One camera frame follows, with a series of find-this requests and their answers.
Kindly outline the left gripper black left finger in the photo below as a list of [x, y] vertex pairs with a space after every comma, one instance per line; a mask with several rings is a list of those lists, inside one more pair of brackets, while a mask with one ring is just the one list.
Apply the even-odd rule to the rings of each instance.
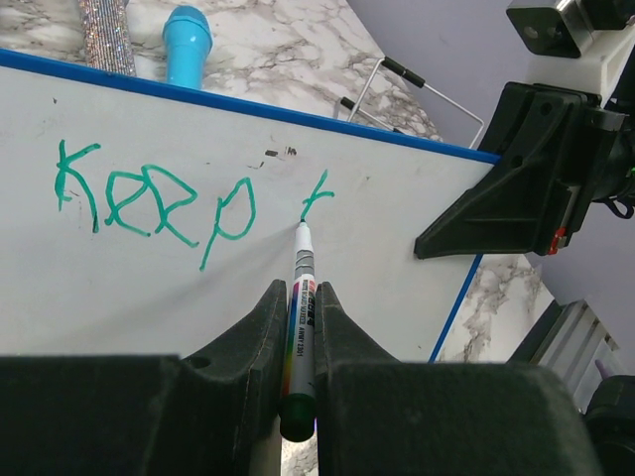
[[5, 357], [5, 475], [245, 475], [274, 425], [287, 288], [187, 358]]

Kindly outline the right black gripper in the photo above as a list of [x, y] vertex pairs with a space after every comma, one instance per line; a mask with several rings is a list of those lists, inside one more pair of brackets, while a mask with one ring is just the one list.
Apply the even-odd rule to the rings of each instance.
[[507, 83], [478, 147], [499, 161], [416, 239], [416, 257], [555, 255], [594, 203], [632, 219], [634, 108], [599, 104], [593, 93]]

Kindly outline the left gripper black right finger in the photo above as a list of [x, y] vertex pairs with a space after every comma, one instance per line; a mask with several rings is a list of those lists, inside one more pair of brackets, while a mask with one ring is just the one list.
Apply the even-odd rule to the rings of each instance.
[[551, 371], [394, 358], [317, 290], [322, 475], [598, 475], [581, 416]]

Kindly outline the green white marker pen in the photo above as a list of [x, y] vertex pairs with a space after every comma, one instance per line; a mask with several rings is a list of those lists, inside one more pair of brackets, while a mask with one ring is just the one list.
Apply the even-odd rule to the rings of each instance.
[[312, 235], [302, 220], [295, 236], [295, 269], [287, 319], [287, 340], [279, 405], [280, 433], [291, 442], [304, 442], [315, 433], [316, 292]]

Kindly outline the blue framed whiteboard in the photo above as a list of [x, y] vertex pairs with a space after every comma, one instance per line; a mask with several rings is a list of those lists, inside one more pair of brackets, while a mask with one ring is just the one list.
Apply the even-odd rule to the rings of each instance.
[[3, 51], [1, 350], [201, 348], [316, 272], [384, 349], [425, 361], [477, 268], [416, 239], [491, 154]]

